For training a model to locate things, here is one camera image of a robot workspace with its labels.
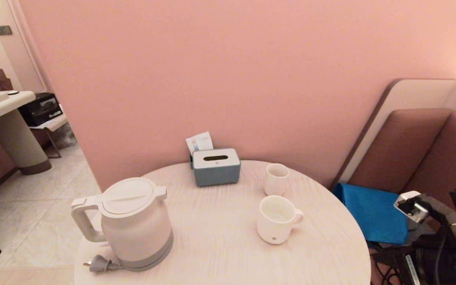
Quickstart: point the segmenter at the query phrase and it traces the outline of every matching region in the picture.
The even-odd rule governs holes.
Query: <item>white kettle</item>
[[[165,187],[146,178],[129,178],[103,194],[75,199],[71,215],[88,241],[108,241],[125,269],[143,271],[163,261],[172,249],[165,198]],[[103,232],[93,228],[88,209],[100,211]]]

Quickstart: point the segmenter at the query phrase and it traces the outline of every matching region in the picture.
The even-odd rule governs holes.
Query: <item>white cup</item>
[[[264,184],[265,194],[282,196],[288,187],[289,175],[290,170],[286,166],[279,163],[268,164]]]
[[[260,202],[256,229],[262,240],[280,245],[303,220],[304,212],[295,209],[290,200],[272,195]]]

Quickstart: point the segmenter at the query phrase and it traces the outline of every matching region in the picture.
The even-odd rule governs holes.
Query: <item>blue cloth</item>
[[[333,194],[348,208],[368,241],[403,245],[407,238],[406,216],[394,208],[399,195],[339,183]]]

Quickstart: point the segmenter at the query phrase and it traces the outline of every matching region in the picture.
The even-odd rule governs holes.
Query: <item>tiled floor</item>
[[[63,158],[51,159],[51,170],[29,176],[17,172],[0,186],[2,285],[45,284],[40,280],[62,274],[70,277],[51,284],[68,284],[72,278],[82,234],[70,205],[73,198],[100,190],[78,144],[60,151]]]

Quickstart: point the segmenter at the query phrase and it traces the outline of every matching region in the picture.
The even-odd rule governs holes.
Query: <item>backrest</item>
[[[392,112],[348,183],[400,193],[451,112],[443,108]]]
[[[428,193],[454,209],[448,192],[456,188],[456,112],[453,112],[404,191]]]

